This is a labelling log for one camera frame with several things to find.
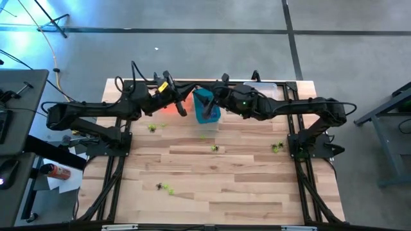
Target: desk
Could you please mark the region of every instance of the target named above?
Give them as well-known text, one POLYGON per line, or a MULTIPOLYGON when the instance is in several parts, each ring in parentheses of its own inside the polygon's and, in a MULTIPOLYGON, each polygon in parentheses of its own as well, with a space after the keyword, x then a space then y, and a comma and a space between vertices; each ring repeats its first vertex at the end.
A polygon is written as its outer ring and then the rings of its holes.
MULTIPOLYGON (((21 93, 20 99, 11 99, 6 103, 6 107, 13 111, 13 115, 6 139, 3 144, 0 144, 0 162, 2 163, 8 158, 17 158, 21 162, 13 186, 6 190, 0 190, 0 204, 2 208, 6 208, 1 209, 0 212, 2 217, 0 227, 14 225, 17 211, 19 210, 24 190, 30 177, 34 161, 33 153, 80 169, 83 169, 85 165, 84 159, 28 135, 35 116, 35 112, 30 110, 37 110, 48 74, 49 71, 47 70, 0 71, 0 88, 3 91, 12 90, 17 92, 24 86, 24 81, 33 86, 32 89, 26 89, 21 93)), ((34 184, 35 180, 31 181, 21 219, 28 219, 30 216, 36 195, 36 191, 33 190, 34 184)))
MULTIPOLYGON (((48 75, 47 70, 1 70, 0 89, 3 91, 17 92, 24 87, 24 81, 33 86, 21 93, 20 99, 9 100, 7 107, 37 110, 48 75)), ((29 110, 13 110, 6 139, 4 144, 0 144, 0 155, 15 155, 23 150, 35 116, 35 112, 29 110)))
MULTIPOLYGON (((298 81, 297 86, 301 99, 316 96, 312 81, 298 81)), ((275 98, 283 99, 282 89, 277 92, 275 98)), ((113 102, 119 95, 114 80, 107 80, 103 101, 113 102)), ((309 127, 318 117, 303 118, 309 127)), ((97 123, 113 126, 115 120, 99 117, 97 123)), ((131 131, 132 149, 125 159, 116 223, 303 224, 295 166, 285 147, 286 116, 243 120, 222 110, 218 123, 198 124, 194 111, 186 117, 160 111, 133 122, 131 131), (157 125, 154 133, 148 131, 149 124, 157 125), (284 149, 272 153, 271 144, 279 141, 284 149), (218 152, 211 151, 213 144, 220 146, 218 152), (160 182, 175 194, 158 191, 160 182)), ((344 220, 333 170, 324 160, 312 162, 319 194, 344 220)), ((96 157, 85 169, 78 217, 100 193, 106 165, 107 157, 96 157)), ((313 217, 312 200, 307 198, 313 217)))

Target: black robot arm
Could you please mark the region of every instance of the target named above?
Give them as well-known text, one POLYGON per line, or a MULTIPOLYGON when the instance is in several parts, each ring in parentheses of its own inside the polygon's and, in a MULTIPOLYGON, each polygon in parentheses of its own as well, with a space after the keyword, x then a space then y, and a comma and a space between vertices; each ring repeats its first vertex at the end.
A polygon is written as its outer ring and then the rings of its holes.
POLYGON ((225 108, 242 116, 244 119, 271 119, 288 114, 317 114, 320 119, 307 130, 300 131, 300 144, 313 144, 315 138, 325 132, 330 126, 340 126, 346 122, 343 104, 335 99, 314 98, 304 100, 278 101, 266 97, 248 85, 229 86, 229 77, 224 74, 222 81, 211 83, 178 83, 174 82, 168 71, 160 78, 155 74, 157 85, 155 94, 149 93, 145 82, 135 81, 127 86, 120 99, 115 103, 69 102, 56 103, 48 109, 47 127, 52 130, 72 129, 79 132, 99 136, 107 142, 121 142, 119 128, 104 128, 90 123, 81 117, 118 117, 124 120, 136 121, 142 113, 151 116, 154 112, 175 103, 181 116, 187 112, 181 105, 196 87, 205 88, 213 93, 209 99, 197 95, 205 105, 204 117, 209 117, 214 105, 225 108))

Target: yellow label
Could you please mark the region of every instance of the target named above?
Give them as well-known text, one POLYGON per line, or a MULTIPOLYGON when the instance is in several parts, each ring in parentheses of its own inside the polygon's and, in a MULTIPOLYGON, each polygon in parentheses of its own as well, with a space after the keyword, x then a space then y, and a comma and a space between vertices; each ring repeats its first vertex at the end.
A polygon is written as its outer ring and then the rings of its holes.
POLYGON ((159 87, 159 92, 163 92, 167 86, 168 86, 167 82, 162 83, 162 85, 159 87))

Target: plastic container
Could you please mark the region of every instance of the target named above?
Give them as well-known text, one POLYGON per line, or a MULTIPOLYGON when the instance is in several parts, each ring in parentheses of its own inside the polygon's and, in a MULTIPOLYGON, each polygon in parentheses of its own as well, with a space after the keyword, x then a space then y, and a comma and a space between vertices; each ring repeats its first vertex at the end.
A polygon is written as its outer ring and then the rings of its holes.
MULTIPOLYGON (((197 89, 197 90, 194 90, 194 92, 196 92, 197 94, 200 94, 201 96, 206 96, 209 99, 213 98, 213 93, 211 93, 211 92, 209 92, 208 90, 205 90, 205 89, 197 89)), ((220 112, 220 107, 218 107, 218 106, 214 106, 211 109, 211 115, 210 115, 209 119, 204 119, 203 116, 202 116, 202 112, 204 110, 203 104, 200 102, 199 99, 197 99, 197 97, 195 95, 193 96, 193 98, 194 98, 194 107, 195 107, 195 117, 197 118, 197 121, 200 124, 215 123, 220 119, 221 112, 220 112)))
POLYGON ((60 180, 67 180, 71 176, 70 170, 55 164, 44 164, 40 167, 39 172, 48 177, 60 180))
POLYGON ((275 83, 245 82, 244 85, 254 87, 268 98, 277 99, 277 84, 275 83))

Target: metal stand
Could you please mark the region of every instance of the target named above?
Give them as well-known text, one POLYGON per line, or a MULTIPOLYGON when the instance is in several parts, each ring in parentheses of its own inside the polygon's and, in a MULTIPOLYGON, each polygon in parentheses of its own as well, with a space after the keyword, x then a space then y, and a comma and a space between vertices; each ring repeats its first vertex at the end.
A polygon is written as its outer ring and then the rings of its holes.
POLYGON ((50 21, 49 21, 48 23, 44 24, 44 25, 41 26, 40 28, 43 29, 45 26, 49 26, 50 24, 53 24, 54 27, 60 32, 60 34, 66 39, 66 38, 67 38, 67 35, 64 33, 64 30, 62 30, 62 28, 61 28, 60 26, 58 26, 58 22, 60 21, 60 19, 62 19, 62 18, 64 18, 64 17, 68 17, 69 14, 67 13, 67 14, 65 14, 65 15, 63 15, 63 16, 60 16, 60 17, 56 18, 56 19, 52 19, 52 18, 50 17, 50 15, 45 11, 45 9, 43 9, 43 7, 40 5, 40 3, 39 3, 37 0, 34 0, 34 1, 37 3, 37 5, 40 7, 40 9, 44 12, 44 14, 46 14, 47 18, 50 19, 50 21))
POLYGON ((365 114, 361 118, 354 121, 356 126, 362 126, 368 121, 372 121, 375 130, 377 132, 378 138, 381 142, 384 154, 387 156, 389 163, 394 170, 395 176, 390 180, 379 181, 378 186, 386 187, 395 184, 411 183, 411 175, 406 173, 404 163, 399 153, 393 153, 389 148, 389 140, 387 139, 387 134, 384 134, 381 127, 379 117, 383 116, 405 116, 411 113, 401 113, 401 112, 391 112, 391 110, 398 108, 403 103, 411 101, 411 82, 404 85, 402 88, 396 90, 392 93, 393 98, 379 106, 378 108, 372 110, 371 112, 365 114))

